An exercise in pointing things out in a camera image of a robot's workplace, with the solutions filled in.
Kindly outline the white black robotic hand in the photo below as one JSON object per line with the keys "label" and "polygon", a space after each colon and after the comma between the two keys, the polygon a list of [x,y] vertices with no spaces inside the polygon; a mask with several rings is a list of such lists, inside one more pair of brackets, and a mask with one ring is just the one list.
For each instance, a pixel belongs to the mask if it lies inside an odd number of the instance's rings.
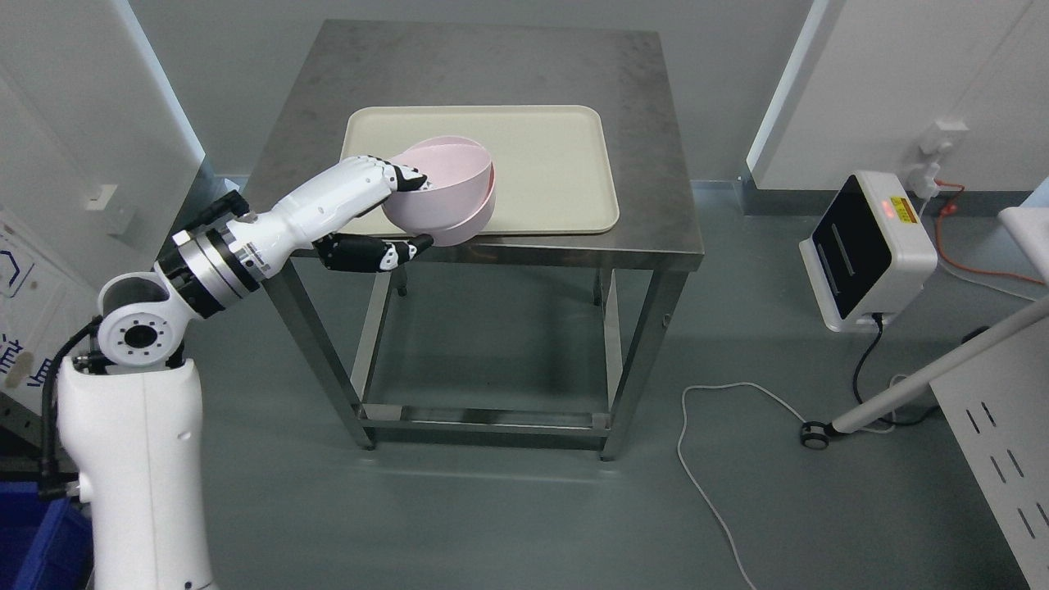
{"label": "white black robotic hand", "polygon": [[247,246],[252,261],[266,279],[275,276],[291,254],[336,232],[397,192],[422,189],[427,176],[415,168],[371,156],[339,161],[301,184],[252,222],[229,222],[235,243]]}

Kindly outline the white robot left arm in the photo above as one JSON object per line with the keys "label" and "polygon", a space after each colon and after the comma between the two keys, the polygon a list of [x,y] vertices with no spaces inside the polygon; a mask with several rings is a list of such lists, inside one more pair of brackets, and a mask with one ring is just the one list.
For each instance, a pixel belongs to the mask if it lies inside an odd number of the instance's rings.
{"label": "white robot left arm", "polygon": [[202,385],[180,347],[190,322],[247,298],[292,251],[346,222],[296,199],[255,214],[232,192],[174,235],[149,271],[117,276],[62,345],[42,395],[38,496],[91,508],[98,589],[214,589],[200,440]]}

